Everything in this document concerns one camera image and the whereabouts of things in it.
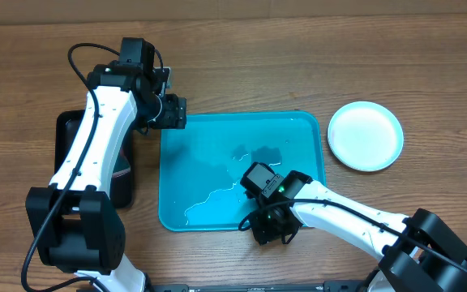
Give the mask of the green and pink sponge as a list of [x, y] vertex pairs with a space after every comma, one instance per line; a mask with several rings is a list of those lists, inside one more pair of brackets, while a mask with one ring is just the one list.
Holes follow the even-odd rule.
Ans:
[[131, 172], [131, 165], [128, 160], [117, 160], [114, 166], [112, 177], [120, 177]]

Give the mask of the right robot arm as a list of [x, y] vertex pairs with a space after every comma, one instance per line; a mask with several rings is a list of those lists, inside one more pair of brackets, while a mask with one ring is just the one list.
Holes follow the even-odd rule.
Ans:
[[336, 235], [366, 252], [377, 268], [359, 291], [467, 291], [467, 246], [436, 214], [408, 217], [338, 195], [297, 171], [283, 177], [255, 163], [242, 177], [258, 208], [239, 223], [264, 245], [290, 243], [303, 226]]

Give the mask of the light blue plate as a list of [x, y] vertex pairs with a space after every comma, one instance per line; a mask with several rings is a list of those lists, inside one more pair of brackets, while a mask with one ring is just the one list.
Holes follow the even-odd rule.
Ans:
[[362, 172], [388, 168], [401, 155], [405, 142], [399, 119], [370, 101], [340, 107], [328, 124], [327, 139], [342, 164]]

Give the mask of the teal plastic tray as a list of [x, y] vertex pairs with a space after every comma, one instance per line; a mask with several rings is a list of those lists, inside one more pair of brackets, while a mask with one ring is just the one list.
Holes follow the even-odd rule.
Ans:
[[319, 123], [304, 111], [194, 114], [161, 132], [159, 211], [168, 230], [236, 230], [256, 209], [240, 184], [255, 163], [326, 181]]

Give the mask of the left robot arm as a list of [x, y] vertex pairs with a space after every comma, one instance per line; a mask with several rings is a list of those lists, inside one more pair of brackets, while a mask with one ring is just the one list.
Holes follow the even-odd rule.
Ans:
[[33, 254], [97, 291], [150, 291], [148, 276], [127, 258], [125, 227], [112, 197], [114, 168], [133, 129], [182, 129], [186, 100], [167, 94], [171, 70], [141, 62], [97, 65], [81, 80], [88, 89], [84, 115], [70, 150], [47, 187], [26, 201], [34, 239], [21, 271], [26, 291]]

